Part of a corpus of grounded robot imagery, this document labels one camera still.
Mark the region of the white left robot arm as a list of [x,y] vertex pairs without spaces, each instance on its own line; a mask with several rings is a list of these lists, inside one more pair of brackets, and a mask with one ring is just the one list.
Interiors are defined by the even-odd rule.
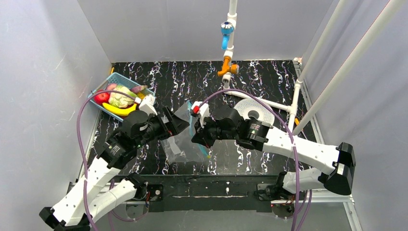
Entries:
[[166,121],[159,113],[131,112],[99,147],[99,154],[74,187],[58,203],[44,207],[40,218],[54,231],[88,231],[94,223],[122,202],[137,195],[148,195],[148,181],[137,173],[129,174],[107,192],[100,194],[137,150],[153,140],[165,140],[180,134],[190,124],[168,107],[163,108]]

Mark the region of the purple sweet potato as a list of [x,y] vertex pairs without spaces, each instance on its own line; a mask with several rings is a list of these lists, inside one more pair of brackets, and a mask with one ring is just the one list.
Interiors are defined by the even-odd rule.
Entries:
[[142,92],[142,91],[145,90],[146,88],[147,88],[146,85],[139,85],[139,86],[132,87],[132,88],[130,89],[130,91],[136,94],[136,93]]

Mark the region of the clear zip top bag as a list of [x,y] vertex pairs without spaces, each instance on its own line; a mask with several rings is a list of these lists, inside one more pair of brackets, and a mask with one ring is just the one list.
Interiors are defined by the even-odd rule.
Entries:
[[191,141],[195,134],[194,124],[197,121],[197,118],[190,114],[191,108],[192,103],[188,100],[175,112],[177,117],[189,122],[189,126],[180,134],[160,141],[170,163],[207,162],[209,160],[207,149]]

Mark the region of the yellow banana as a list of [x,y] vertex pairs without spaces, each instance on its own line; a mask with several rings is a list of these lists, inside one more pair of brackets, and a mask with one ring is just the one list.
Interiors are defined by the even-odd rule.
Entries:
[[114,115],[117,116],[128,116],[131,112],[137,110],[137,104],[134,103],[132,104],[130,107],[127,108],[117,108],[114,107],[108,103],[103,103],[102,106],[104,107],[104,109],[106,109],[107,111],[113,113]]

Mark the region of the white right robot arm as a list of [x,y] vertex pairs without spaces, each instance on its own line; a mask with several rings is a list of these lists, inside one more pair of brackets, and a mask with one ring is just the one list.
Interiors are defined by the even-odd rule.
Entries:
[[334,146],[290,137],[269,123],[243,118],[228,105],[220,107],[211,117],[208,104],[195,102],[191,115],[198,119],[194,125],[193,143],[210,148],[216,140],[234,140],[245,149],[297,157],[299,162],[311,166],[299,173],[280,173],[275,188],[271,190],[273,193],[295,194],[322,188],[339,195],[352,192],[356,158],[349,143]]

